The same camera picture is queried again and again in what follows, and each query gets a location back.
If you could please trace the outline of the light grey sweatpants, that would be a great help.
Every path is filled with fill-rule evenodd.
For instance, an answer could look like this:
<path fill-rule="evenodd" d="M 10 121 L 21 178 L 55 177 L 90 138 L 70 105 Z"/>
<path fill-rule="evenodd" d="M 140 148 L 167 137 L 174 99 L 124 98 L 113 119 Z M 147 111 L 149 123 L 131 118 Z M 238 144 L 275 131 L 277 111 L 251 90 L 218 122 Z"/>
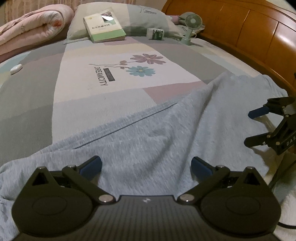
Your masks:
<path fill-rule="evenodd" d="M 1 167 L 1 240 L 17 234 L 11 208 L 38 166 L 61 170 L 100 156 L 96 182 L 120 195 L 174 195 L 196 185 L 190 172 L 195 156 L 213 166 L 242 171 L 253 166 L 270 182 L 281 159 L 261 146 L 245 147 L 247 137 L 269 132 L 280 122 L 276 115 L 252 120 L 248 113 L 269 98 L 287 92 L 266 75 L 251 78 L 225 72 L 186 96 L 56 142 Z"/>

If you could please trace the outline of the wooden headboard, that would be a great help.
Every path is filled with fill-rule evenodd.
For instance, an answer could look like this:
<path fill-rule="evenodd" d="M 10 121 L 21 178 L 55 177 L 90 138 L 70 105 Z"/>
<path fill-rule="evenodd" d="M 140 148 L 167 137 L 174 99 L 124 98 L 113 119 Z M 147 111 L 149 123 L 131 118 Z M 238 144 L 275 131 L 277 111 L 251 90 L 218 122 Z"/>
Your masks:
<path fill-rule="evenodd" d="M 199 37 L 295 95 L 295 13 L 268 1 L 166 1 L 162 12 L 199 15 Z"/>

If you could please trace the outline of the patchwork floral bed sheet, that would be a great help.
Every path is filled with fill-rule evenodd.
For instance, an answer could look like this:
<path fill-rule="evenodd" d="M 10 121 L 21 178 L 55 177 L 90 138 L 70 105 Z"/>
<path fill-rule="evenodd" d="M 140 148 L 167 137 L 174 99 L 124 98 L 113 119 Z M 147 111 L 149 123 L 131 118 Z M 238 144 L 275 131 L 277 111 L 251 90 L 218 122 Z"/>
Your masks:
<path fill-rule="evenodd" d="M 23 68 L 10 75 L 18 64 Z M 1 64 L 1 167 L 97 126 L 180 98 L 222 73 L 259 72 L 201 39 L 58 42 Z"/>

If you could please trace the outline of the small green desk fan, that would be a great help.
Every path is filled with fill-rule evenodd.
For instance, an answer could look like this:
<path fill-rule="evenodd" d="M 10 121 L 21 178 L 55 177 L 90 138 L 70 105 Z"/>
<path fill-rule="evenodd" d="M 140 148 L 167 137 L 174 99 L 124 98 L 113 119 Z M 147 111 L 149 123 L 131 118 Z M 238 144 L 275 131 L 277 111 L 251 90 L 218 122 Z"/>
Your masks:
<path fill-rule="evenodd" d="M 184 23 L 188 28 L 186 34 L 181 39 L 181 43 L 191 45 L 191 34 L 193 30 L 200 28 L 203 24 L 202 18 L 192 12 L 187 12 L 179 16 L 179 22 Z"/>

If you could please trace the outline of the small white green box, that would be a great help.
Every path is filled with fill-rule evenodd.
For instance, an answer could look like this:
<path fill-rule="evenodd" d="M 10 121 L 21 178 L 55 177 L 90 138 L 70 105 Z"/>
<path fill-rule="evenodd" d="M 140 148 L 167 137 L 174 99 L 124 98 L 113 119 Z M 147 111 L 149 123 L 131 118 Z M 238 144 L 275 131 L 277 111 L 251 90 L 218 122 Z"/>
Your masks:
<path fill-rule="evenodd" d="M 148 28 L 147 29 L 147 34 L 146 37 L 149 40 L 157 40 L 161 41 L 164 38 L 164 30 L 162 29 L 157 29 L 157 28 Z"/>

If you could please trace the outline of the small white remote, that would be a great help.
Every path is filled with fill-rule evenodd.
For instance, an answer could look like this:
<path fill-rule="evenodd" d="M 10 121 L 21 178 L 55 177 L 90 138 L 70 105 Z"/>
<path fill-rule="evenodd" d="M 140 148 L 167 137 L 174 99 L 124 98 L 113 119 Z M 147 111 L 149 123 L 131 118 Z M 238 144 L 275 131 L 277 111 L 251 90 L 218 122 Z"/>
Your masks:
<path fill-rule="evenodd" d="M 18 65 L 13 66 L 10 69 L 10 75 L 14 75 L 14 74 L 18 73 L 22 68 L 23 68 L 22 64 L 18 64 Z"/>

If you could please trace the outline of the grey and cream pillow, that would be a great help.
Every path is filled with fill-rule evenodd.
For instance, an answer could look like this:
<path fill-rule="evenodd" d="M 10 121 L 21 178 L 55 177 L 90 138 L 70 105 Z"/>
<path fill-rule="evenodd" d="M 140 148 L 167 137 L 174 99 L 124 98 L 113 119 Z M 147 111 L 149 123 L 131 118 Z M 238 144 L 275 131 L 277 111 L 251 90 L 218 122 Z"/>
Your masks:
<path fill-rule="evenodd" d="M 88 37 L 88 32 L 83 23 L 83 18 L 100 13 L 107 8 L 113 9 L 127 36 L 145 36 L 148 28 L 157 28 L 164 30 L 166 38 L 181 39 L 182 37 L 171 18 L 157 9 L 133 4 L 93 2 L 81 4 L 77 7 L 65 42 L 85 40 Z"/>

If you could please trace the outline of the pink rolled quilt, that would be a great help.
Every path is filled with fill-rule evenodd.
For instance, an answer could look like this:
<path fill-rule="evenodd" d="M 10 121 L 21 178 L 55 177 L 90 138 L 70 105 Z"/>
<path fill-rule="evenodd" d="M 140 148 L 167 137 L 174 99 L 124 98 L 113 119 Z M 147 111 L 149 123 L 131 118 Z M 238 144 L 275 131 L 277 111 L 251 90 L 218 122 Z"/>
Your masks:
<path fill-rule="evenodd" d="M 74 11 L 52 4 L 24 14 L 1 26 L 1 62 L 46 44 L 66 38 Z"/>

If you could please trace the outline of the green and white book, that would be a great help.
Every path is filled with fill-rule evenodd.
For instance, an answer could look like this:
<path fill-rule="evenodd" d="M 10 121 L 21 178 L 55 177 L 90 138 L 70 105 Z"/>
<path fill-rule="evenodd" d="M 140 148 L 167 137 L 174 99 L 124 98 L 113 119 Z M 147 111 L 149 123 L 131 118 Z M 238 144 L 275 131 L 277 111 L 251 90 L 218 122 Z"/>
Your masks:
<path fill-rule="evenodd" d="M 126 33 L 112 8 L 84 17 L 83 23 L 93 43 L 125 40 Z"/>

